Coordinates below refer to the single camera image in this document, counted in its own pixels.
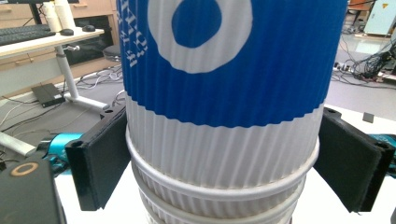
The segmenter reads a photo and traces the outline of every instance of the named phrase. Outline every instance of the white circle logo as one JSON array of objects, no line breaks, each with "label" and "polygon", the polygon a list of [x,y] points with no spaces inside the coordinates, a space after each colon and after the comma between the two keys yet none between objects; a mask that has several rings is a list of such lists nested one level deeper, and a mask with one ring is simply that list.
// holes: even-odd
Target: white circle logo
[{"label": "white circle logo", "polygon": [[197,48],[179,45],[172,19],[183,0],[150,0],[148,27],[160,55],[174,68],[190,74],[211,72],[232,60],[250,35],[253,15],[250,0],[216,0],[221,25],[216,34]]}]

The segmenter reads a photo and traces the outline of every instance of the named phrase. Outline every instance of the teal object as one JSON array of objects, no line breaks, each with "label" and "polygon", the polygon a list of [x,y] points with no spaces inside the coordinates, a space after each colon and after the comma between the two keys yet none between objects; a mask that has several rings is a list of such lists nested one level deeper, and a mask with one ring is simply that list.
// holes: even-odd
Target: teal object
[{"label": "teal object", "polygon": [[81,136],[82,133],[60,133],[56,135],[49,145],[49,154],[58,155],[59,159],[69,162],[64,146],[70,141],[76,140]]},{"label": "teal object", "polygon": [[396,135],[393,134],[369,134],[369,135],[378,141],[386,142],[391,146],[396,147]]}]

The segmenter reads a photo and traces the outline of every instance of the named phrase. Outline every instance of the black box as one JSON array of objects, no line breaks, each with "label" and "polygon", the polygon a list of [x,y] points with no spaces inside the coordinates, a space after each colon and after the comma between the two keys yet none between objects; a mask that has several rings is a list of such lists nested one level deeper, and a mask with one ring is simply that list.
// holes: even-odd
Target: black box
[{"label": "black box", "polygon": [[57,105],[64,102],[64,97],[53,84],[33,87],[32,92],[43,107]]}]

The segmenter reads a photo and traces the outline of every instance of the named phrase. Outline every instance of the electronic equipment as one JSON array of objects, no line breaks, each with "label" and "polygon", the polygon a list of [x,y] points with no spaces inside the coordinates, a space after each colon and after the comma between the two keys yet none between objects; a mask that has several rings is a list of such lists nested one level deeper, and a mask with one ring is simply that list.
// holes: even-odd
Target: electronic equipment
[{"label": "electronic equipment", "polygon": [[56,33],[52,32],[48,25],[42,24],[0,29],[0,46],[52,35],[56,35]]},{"label": "electronic equipment", "polygon": [[376,0],[364,27],[364,33],[388,35],[394,22],[396,22],[395,1]]},{"label": "electronic equipment", "polygon": [[65,101],[64,97],[53,84],[33,87],[32,92],[43,107],[57,105]]}]

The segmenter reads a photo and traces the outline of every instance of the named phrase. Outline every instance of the white paper cup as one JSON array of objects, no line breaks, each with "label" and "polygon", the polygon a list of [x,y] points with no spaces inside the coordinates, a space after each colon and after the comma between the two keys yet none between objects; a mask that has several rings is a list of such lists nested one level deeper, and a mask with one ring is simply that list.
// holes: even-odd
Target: white paper cup
[{"label": "white paper cup", "polygon": [[69,5],[55,5],[56,14],[59,17],[63,29],[75,29],[73,14]]},{"label": "white paper cup", "polygon": [[58,17],[46,17],[47,23],[49,24],[49,28],[52,32],[59,32],[62,30],[61,22],[59,21]]},{"label": "white paper cup", "polygon": [[[119,3],[127,139],[167,205],[197,212],[180,195],[248,201],[292,191],[318,155],[345,10],[344,0]],[[152,207],[161,219],[173,214]]]},{"label": "white paper cup", "polygon": [[128,147],[134,156],[134,172],[138,169],[139,178],[142,178],[159,198],[186,212],[217,218],[254,216],[284,202],[301,185],[306,172],[318,155],[317,146],[309,162],[302,169],[272,184],[250,189],[210,189],[187,184],[162,174],[139,157],[131,148],[130,141]]},{"label": "white paper cup", "polygon": [[148,212],[151,214],[153,219],[159,218],[167,224],[179,224],[179,223],[208,223],[208,224],[286,224],[289,223],[292,212],[297,204],[297,200],[303,192],[303,183],[294,191],[290,197],[284,202],[280,203],[271,210],[264,213],[258,214],[251,217],[241,218],[213,218],[197,216],[183,210],[177,209],[171,204],[166,203],[154,192],[152,192],[148,186],[144,183],[143,179],[137,172],[134,172],[134,176],[139,189],[141,192],[141,198],[143,204],[146,206]]}]

